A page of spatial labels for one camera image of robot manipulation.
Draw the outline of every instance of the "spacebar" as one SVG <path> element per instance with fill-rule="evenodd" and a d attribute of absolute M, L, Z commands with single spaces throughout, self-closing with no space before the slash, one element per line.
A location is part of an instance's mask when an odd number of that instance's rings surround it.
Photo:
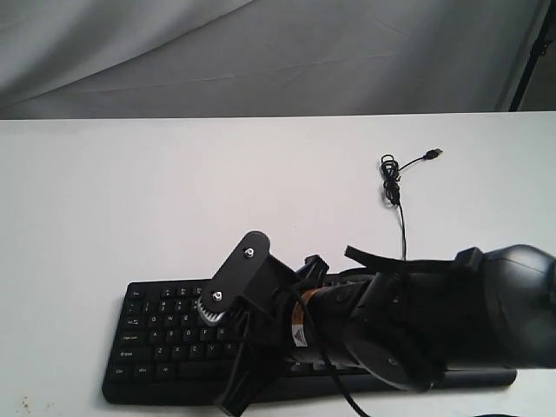
<path fill-rule="evenodd" d="M 178 376 L 185 380 L 227 380 L 233 366 L 233 361 L 182 362 Z"/>

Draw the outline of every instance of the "black keyboard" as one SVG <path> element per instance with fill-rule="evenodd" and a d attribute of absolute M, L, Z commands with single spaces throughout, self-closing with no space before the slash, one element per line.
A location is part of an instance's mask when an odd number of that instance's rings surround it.
<path fill-rule="evenodd" d="M 222 392 L 237 344 L 226 323 L 209 328 L 196 311 L 196 299 L 206 281 L 128 285 L 103 381 L 108 402 L 200 406 L 211 404 Z M 394 390 L 359 368 L 339 368 L 338 372 L 352 393 Z M 436 388 L 502 387 L 515 377 L 513 369 L 453 371 Z M 337 388 L 322 367 L 296 363 L 257 402 L 332 394 L 338 394 Z"/>

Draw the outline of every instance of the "warning sticker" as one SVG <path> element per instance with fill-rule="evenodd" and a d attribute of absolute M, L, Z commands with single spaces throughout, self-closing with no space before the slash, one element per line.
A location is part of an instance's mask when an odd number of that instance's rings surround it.
<path fill-rule="evenodd" d="M 301 295 L 301 298 L 306 305 L 313 294 L 316 293 L 318 290 L 319 288 L 310 289 L 309 291 L 306 291 Z M 303 313 L 303 308 L 300 306 L 299 302 L 296 302 L 294 305 L 294 309 L 292 310 L 292 338 L 294 339 L 294 343 L 298 348 L 306 348 L 307 346 L 309 346 L 305 337 L 304 319 L 305 314 Z"/>

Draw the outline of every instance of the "black cable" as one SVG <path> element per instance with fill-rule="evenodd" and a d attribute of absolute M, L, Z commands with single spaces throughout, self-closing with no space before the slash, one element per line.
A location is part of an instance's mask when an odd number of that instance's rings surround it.
<path fill-rule="evenodd" d="M 359 407 L 357 405 L 357 403 L 355 402 L 355 400 L 353 399 L 353 397 L 349 393 L 348 389 L 346 388 L 344 383 L 341 381 L 340 376 L 338 376 L 338 373 L 336 372 L 336 368 L 334 367 L 334 365 L 332 365 L 332 362 L 330 361 L 330 358 L 328 358 L 328 354 L 327 354 L 326 350 L 324 349 L 324 345 L 321 342 L 321 337 L 320 337 L 320 334 L 319 334 L 319 330 L 316 327 L 316 325 L 314 324 L 313 317 L 311 317 L 311 314 L 309 313 L 309 310 L 307 308 L 307 304 L 305 304 L 305 301 L 301 298 L 301 296 L 293 288 L 285 287 L 284 290 L 288 291 L 295 298 L 295 300 L 299 303 L 299 305 L 301 306 L 301 309 L 303 310 L 303 313 L 305 314 L 305 320 L 307 321 L 307 323 L 311 327 L 311 331 L 313 332 L 314 344 L 316 345 L 317 349 L 319 349 L 319 353 L 321 354 L 321 358 L 322 358 L 322 361 L 324 362 L 324 366 L 326 367 L 330 377 L 332 377 L 334 383 L 336 384 L 336 387 L 338 388 L 338 391 L 340 391 L 340 394 L 343 395 L 343 397 L 346 399 L 347 403 L 351 406 L 351 408 L 360 417 L 371 417 L 370 415 L 365 413 L 362 410 L 361 407 Z"/>
<path fill-rule="evenodd" d="M 407 259 L 407 238 L 406 238 L 406 219 L 403 215 L 403 207 L 400 201 L 400 172 L 419 161 L 430 161 L 438 158 L 442 153 L 441 149 L 431 149 L 425 155 L 413 159 L 400 168 L 400 164 L 394 159 L 393 155 L 386 154 L 381 158 L 381 173 L 384 182 L 384 196 L 390 203 L 400 210 L 401 218 L 401 259 Z"/>

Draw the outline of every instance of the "gray fabric backdrop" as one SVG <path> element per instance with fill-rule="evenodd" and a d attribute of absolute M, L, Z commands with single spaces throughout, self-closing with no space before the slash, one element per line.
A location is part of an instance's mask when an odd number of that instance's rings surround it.
<path fill-rule="evenodd" d="M 505 109 L 548 3 L 4 0 L 0 118 Z"/>

